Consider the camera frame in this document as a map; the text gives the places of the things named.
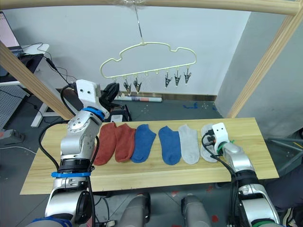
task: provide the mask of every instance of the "pegboard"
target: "pegboard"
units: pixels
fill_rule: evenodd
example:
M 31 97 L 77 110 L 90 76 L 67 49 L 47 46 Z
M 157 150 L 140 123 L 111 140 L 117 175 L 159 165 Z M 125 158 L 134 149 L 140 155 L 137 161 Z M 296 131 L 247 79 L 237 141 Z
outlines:
M 0 86 L 0 90 L 21 97 L 22 99 L 27 94 L 18 85 Z M 0 91 L 0 129 L 9 121 L 10 117 L 22 101 L 21 98 L 10 96 L 2 91 Z

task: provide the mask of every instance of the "wooden tabletop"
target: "wooden tabletop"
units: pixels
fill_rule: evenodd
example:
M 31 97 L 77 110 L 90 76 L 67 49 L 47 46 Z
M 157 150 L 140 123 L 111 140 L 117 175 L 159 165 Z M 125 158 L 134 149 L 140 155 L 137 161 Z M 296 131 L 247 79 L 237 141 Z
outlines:
M 221 163 L 208 163 L 200 158 L 194 165 L 186 164 L 181 158 L 174 166 L 163 162 L 158 131 L 169 126 L 177 131 L 178 127 L 187 124 L 198 130 L 199 146 L 201 147 L 201 128 L 205 124 L 223 122 L 230 140 L 243 147 L 251 159 L 259 179 L 277 178 L 278 173 L 265 145 L 257 122 L 254 118 L 206 119 L 181 121 L 127 122 L 132 128 L 148 124 L 157 133 L 148 159 L 143 163 L 128 161 L 118 163 L 114 156 L 103 165 L 96 166 L 92 172 L 93 191 L 112 191 L 135 188 L 148 188 L 169 185 L 212 183 L 230 181 L 230 174 Z M 60 142 L 66 135 L 66 124 L 49 128 L 43 138 L 44 148 L 59 162 Z M 51 172 L 55 171 L 53 163 L 39 149 L 28 172 L 20 194 L 49 194 L 53 188 Z

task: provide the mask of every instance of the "wooden beam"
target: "wooden beam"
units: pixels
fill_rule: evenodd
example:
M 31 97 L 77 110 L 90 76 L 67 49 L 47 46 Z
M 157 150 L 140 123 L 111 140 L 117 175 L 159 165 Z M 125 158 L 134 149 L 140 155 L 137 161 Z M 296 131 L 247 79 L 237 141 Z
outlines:
M 230 112 L 227 117 L 234 118 L 238 115 L 240 110 L 243 108 L 247 100 L 250 98 L 254 90 L 257 88 L 261 80 L 267 74 L 271 66 L 274 64 L 283 48 L 286 46 L 288 40 L 292 37 L 297 27 L 300 25 L 303 19 L 303 0 L 298 0 L 301 4 L 301 9 L 296 16 L 287 16 L 281 27 L 279 28 L 274 40 L 266 50 L 261 61 L 255 68 L 251 77 L 247 81 L 243 90 L 239 94 L 237 100 L 232 105 Z
M 123 0 L 1 0 L 0 9 L 31 8 L 45 6 L 123 5 Z M 139 5 L 229 9 L 296 15 L 298 2 L 289 0 L 147 0 Z
M 73 117 L 61 100 L 38 80 L 2 42 L 0 43 L 0 65 L 63 119 L 68 120 Z

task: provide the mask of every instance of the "baseboard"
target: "baseboard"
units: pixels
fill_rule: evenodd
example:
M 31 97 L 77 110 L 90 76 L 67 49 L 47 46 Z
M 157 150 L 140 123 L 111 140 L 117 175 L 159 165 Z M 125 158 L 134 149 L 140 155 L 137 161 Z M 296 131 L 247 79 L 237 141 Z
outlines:
M 191 95 L 191 94 L 170 94 L 170 93 L 150 93 L 150 92 L 131 92 L 130 96 L 140 97 L 161 97 L 163 100 L 183 100 L 183 101 L 215 101 L 217 96 L 214 95 Z

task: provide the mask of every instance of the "clothespin clip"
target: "clothespin clip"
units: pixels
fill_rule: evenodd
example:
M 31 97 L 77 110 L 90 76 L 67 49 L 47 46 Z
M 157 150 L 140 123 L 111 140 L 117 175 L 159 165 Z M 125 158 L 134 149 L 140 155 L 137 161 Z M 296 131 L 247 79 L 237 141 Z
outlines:
M 141 82 L 141 83 L 138 83 L 138 78 L 136 78 L 136 79 L 134 80 L 134 86 L 135 86 L 135 88 L 136 88 L 137 93 L 139 93 L 139 91 L 140 91 L 141 84 L 142 84 L 142 82 Z
M 177 75 L 175 74 L 176 87 L 178 86 L 179 81 L 180 81 L 180 79 L 181 79 L 181 76 L 178 77 L 178 74 L 179 74 L 179 70 L 177 70 Z
M 169 79 L 169 72 L 166 72 L 165 76 L 165 88 L 169 85 L 169 82 L 172 80 L 172 77 Z
M 190 76 L 191 76 L 191 72 L 190 72 L 190 73 L 188 73 L 188 68 L 187 68 L 187 73 L 186 73 L 186 74 L 184 73 L 184 77 L 185 77 L 185 85 L 186 85 L 186 86 L 187 86 L 187 82 L 188 82 L 188 80 L 189 80 Z
M 125 82 L 124 82 L 123 86 L 125 87 L 126 91 L 128 92 L 128 95 L 130 95 L 132 84 L 128 85 L 127 79 L 125 79 Z

